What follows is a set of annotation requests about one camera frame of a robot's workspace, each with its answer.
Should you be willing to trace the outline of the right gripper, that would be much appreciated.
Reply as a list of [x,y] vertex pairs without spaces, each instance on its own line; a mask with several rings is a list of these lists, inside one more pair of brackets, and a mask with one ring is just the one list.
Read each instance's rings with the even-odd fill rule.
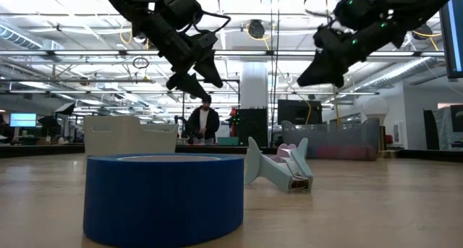
[[337,88],[344,86],[344,75],[349,66],[365,61],[374,51],[392,43],[400,48],[406,30],[393,20],[379,20],[355,32],[343,32],[329,25],[321,25],[314,34],[314,42],[319,51],[309,67],[299,76],[300,87],[332,84]]

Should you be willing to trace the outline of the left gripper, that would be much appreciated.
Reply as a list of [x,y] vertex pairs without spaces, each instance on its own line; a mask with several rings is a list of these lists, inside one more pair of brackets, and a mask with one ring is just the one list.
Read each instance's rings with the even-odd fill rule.
[[193,68],[205,82],[217,88],[223,87],[214,61],[213,44],[217,37],[210,30],[201,30],[193,36],[178,31],[196,25],[205,14],[208,13],[193,11],[175,15],[168,11],[140,12],[139,31],[157,48],[158,55],[168,60],[176,73],[166,82],[168,90],[181,90],[210,103],[211,96],[200,85],[196,74],[185,72]]

